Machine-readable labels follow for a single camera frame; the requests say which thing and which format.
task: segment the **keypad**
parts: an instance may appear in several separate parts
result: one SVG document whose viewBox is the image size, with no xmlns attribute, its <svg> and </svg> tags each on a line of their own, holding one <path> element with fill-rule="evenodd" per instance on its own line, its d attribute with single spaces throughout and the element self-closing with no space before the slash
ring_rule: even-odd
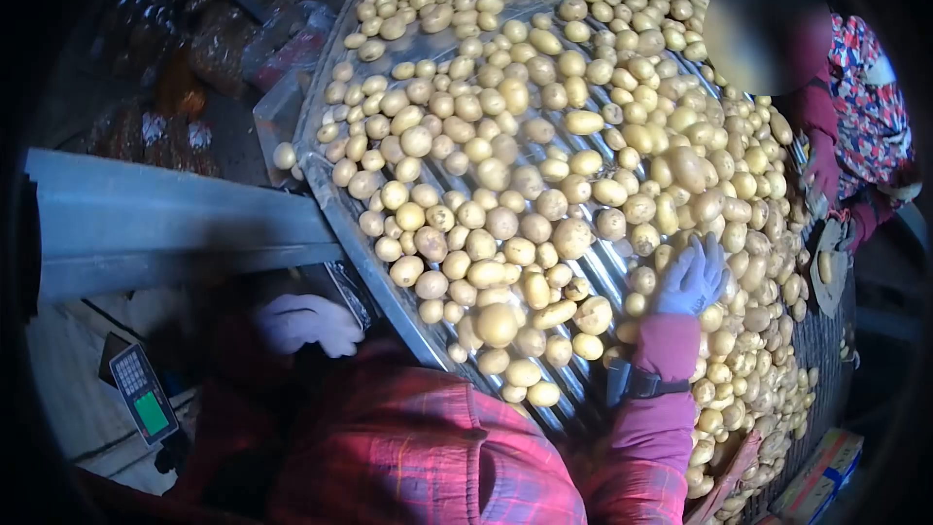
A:
<svg viewBox="0 0 933 525">
<path fill-rule="evenodd" d="M 128 357 L 117 362 L 114 368 L 116 368 L 117 379 L 120 381 L 123 391 L 128 394 L 134 395 L 146 385 L 143 368 L 136 353 L 130 353 Z"/>
</svg>

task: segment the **hand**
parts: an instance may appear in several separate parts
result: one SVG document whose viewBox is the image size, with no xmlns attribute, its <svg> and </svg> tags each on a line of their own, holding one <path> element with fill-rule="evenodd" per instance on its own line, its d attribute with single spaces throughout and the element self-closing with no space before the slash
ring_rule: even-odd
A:
<svg viewBox="0 0 933 525">
<path fill-rule="evenodd" d="M 712 233 L 706 234 L 706 252 L 700 239 L 691 236 L 691 245 L 669 266 L 661 282 L 655 311 L 659 314 L 699 316 L 726 290 L 726 254 Z"/>
<path fill-rule="evenodd" d="M 839 164 L 836 162 L 836 147 L 832 138 L 822 130 L 811 130 L 810 161 L 803 173 L 803 180 L 812 179 L 812 190 L 822 193 L 830 207 L 836 204 L 839 194 Z"/>
<path fill-rule="evenodd" d="M 288 355 L 305 343 L 320 343 L 334 359 L 356 353 L 363 330 L 353 313 L 327 298 L 314 295 L 282 295 L 254 316 L 266 346 Z"/>
</svg>

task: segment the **white glove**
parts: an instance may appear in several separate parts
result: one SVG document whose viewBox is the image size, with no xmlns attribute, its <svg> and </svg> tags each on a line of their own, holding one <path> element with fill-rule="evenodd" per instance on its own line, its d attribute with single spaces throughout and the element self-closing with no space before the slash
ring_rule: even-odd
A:
<svg viewBox="0 0 933 525">
<path fill-rule="evenodd" d="M 282 295 L 253 317 L 270 351 L 289 355 L 305 343 L 320 343 L 334 359 L 356 354 L 363 340 L 353 313 L 327 298 L 314 295 Z"/>
</svg>

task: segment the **green display screen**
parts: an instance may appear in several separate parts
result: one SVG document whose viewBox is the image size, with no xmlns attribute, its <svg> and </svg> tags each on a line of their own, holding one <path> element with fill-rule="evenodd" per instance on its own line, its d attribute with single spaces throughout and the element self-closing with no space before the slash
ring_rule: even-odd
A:
<svg viewBox="0 0 933 525">
<path fill-rule="evenodd" d="M 136 413 L 139 414 L 143 426 L 150 436 L 157 434 L 159 430 L 169 425 L 168 418 L 162 413 L 158 406 L 156 395 L 152 391 L 147 391 L 146 395 L 140 397 L 134 402 Z"/>
</svg>

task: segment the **red jacket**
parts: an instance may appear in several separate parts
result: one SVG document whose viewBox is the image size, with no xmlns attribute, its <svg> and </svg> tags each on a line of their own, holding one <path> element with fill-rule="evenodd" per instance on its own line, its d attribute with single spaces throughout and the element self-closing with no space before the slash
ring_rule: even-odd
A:
<svg viewBox="0 0 933 525">
<path fill-rule="evenodd" d="M 682 520 L 689 393 L 628 403 L 613 433 L 621 446 L 578 491 L 540 428 L 506 403 L 452 374 L 372 353 L 331 377 L 325 400 L 306 405 L 280 438 L 266 403 L 289 372 L 239 321 L 218 345 L 194 449 L 176 485 L 158 498 L 90 478 L 98 502 L 205 522 L 210 512 L 199 505 L 223 462 L 278 441 L 285 460 L 265 505 L 271 523 L 585 523 L 588 513 L 611 523 Z M 210 519 L 242 522 L 226 517 Z"/>
</svg>

